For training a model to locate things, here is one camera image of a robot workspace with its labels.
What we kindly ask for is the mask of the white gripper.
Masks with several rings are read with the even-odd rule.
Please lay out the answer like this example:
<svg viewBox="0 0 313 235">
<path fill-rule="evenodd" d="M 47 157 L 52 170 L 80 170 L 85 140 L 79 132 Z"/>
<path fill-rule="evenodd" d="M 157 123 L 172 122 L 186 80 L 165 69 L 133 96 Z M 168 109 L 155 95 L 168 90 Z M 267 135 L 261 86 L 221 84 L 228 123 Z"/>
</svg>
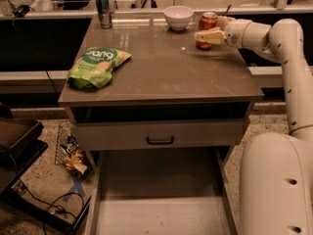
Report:
<svg viewBox="0 0 313 235">
<path fill-rule="evenodd" d="M 219 16 L 216 28 L 197 31 L 194 37 L 198 42 L 220 45 L 225 41 L 231 47 L 242 49 L 249 45 L 247 28 L 250 24 L 251 20 Z"/>
</svg>

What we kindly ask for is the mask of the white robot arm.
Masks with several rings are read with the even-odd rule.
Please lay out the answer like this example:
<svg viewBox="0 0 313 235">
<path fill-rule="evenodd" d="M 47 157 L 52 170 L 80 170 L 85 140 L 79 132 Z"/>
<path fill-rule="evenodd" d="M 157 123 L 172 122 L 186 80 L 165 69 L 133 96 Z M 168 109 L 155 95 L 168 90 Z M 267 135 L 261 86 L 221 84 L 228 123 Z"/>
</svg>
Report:
<svg viewBox="0 0 313 235">
<path fill-rule="evenodd" d="M 313 74 L 301 25 L 220 17 L 195 39 L 247 49 L 282 67 L 289 132 L 259 134 L 243 152 L 239 235 L 313 235 Z"/>
</svg>

